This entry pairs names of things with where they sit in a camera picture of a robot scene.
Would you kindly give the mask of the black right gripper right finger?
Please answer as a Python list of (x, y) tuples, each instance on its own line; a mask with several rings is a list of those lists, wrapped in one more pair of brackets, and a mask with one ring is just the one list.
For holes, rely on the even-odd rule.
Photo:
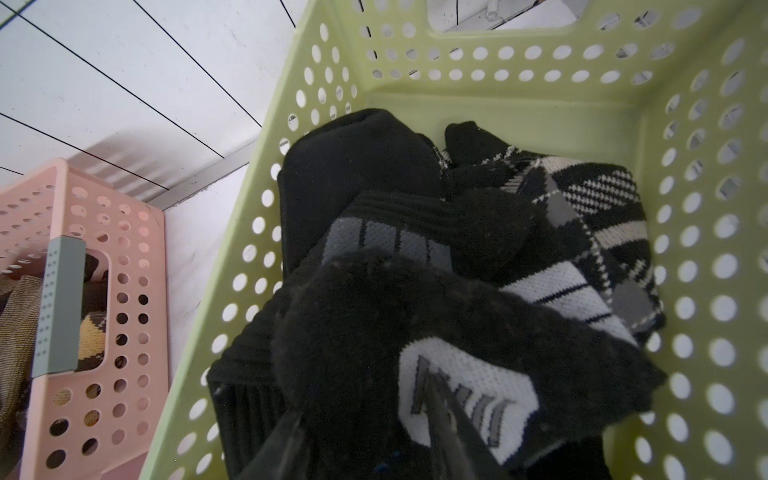
[(427, 376), (425, 402), (434, 479), (510, 478), (483, 443), (442, 376)]

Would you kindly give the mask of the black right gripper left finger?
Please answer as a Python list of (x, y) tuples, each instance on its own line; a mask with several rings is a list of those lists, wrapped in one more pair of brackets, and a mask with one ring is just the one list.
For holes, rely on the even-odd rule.
[(255, 457), (239, 474), (246, 480), (306, 478), (306, 429), (302, 414), (285, 413)]

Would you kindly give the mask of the brown tan knit sock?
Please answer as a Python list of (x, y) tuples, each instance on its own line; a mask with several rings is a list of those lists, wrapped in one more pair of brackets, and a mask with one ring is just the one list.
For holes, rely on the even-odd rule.
[[(78, 372), (93, 370), (105, 357), (108, 281), (96, 280), (99, 260), (88, 254), (79, 331)], [(1, 476), (17, 466), (21, 457), (26, 413), (31, 392), (42, 279), (23, 275), (1, 276)]]

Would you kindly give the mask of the black white striped sock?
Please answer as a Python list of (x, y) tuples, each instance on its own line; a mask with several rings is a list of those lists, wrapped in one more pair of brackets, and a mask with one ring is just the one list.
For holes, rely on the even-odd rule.
[(522, 150), (473, 121), (448, 125), (445, 142), (454, 185), (498, 187), (540, 208), (574, 266), (640, 344), (665, 325), (629, 170)]

